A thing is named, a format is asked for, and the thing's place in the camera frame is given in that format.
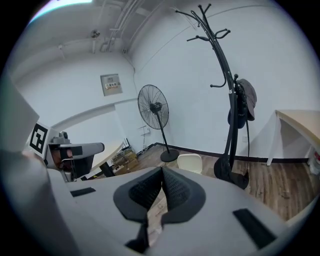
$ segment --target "standing fan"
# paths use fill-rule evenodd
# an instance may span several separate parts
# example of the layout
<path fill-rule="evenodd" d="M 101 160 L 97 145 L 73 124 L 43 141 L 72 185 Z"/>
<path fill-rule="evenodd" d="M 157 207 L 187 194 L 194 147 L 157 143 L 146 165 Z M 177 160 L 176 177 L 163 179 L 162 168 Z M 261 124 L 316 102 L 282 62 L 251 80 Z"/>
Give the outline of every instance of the standing fan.
<path fill-rule="evenodd" d="M 164 127 L 169 120 L 169 108 L 163 93 L 154 85 L 145 85 L 138 95 L 138 107 L 144 122 L 151 128 L 162 132 L 166 151 L 161 154 L 161 161 L 172 162 L 176 160 L 179 152 L 175 149 L 169 150 L 164 133 Z"/>

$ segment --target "table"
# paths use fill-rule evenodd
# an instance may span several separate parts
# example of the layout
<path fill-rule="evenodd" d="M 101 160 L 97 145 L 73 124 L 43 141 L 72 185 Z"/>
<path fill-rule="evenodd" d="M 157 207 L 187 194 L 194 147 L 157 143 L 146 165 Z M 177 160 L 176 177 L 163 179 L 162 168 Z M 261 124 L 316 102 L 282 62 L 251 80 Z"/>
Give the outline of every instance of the table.
<path fill-rule="evenodd" d="M 104 143 L 104 151 L 94 155 L 91 171 L 83 175 L 76 180 L 80 180 L 82 177 L 89 179 L 90 177 L 97 175 L 101 171 L 106 177 L 114 176 L 112 168 L 108 165 L 107 161 L 110 160 L 123 146 L 121 140 L 116 140 L 109 143 Z"/>
<path fill-rule="evenodd" d="M 296 129 L 317 151 L 320 152 L 320 111 L 316 110 L 276 110 L 276 124 L 272 146 L 266 165 L 269 166 L 274 158 L 280 139 L 280 119 Z"/>

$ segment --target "ceiling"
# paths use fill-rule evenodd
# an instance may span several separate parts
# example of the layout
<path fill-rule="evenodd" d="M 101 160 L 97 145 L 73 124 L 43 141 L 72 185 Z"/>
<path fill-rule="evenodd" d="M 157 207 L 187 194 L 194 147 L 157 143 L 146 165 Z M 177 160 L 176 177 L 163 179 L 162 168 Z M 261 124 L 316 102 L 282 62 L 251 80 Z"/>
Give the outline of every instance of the ceiling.
<path fill-rule="evenodd" d="M 47 12 L 25 29 L 11 53 L 11 75 L 19 79 L 57 58 L 93 51 L 122 52 L 134 41 L 151 12 L 164 0 L 92 0 Z"/>

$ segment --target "fan motor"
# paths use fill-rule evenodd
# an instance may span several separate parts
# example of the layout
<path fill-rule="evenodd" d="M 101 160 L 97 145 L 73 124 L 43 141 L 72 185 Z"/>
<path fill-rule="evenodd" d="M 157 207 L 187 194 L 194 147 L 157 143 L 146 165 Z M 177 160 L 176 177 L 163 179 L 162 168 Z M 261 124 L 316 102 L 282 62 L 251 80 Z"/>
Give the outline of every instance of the fan motor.
<path fill-rule="evenodd" d="M 155 113 L 161 111 L 162 104 L 160 102 L 150 103 L 149 108 L 150 108 L 151 112 L 155 114 Z"/>

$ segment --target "wooden floor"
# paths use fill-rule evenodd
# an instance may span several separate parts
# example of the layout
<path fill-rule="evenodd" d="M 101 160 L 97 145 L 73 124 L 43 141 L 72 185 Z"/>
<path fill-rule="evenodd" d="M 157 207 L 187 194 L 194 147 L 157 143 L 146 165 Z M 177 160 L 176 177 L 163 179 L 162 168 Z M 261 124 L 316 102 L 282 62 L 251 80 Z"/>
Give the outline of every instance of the wooden floor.
<path fill-rule="evenodd" d="M 139 165 L 131 171 L 138 171 L 147 167 L 164 166 L 160 160 L 163 152 L 160 145 L 153 146 L 138 157 Z M 189 152 L 179 150 L 180 154 Z M 217 157 L 201 155 L 202 175 L 215 178 L 214 164 Z M 167 163 L 168 167 L 178 167 L 177 161 Z M 235 161 L 233 172 L 244 174 L 247 162 Z M 245 189 L 247 193 L 267 205 L 283 220 L 287 221 L 302 211 L 320 192 L 319 177 L 310 173 L 305 163 L 249 163 L 250 182 Z M 167 212 L 167 201 L 163 190 L 148 212 L 149 243 L 155 242 L 161 233 L 161 216 Z"/>

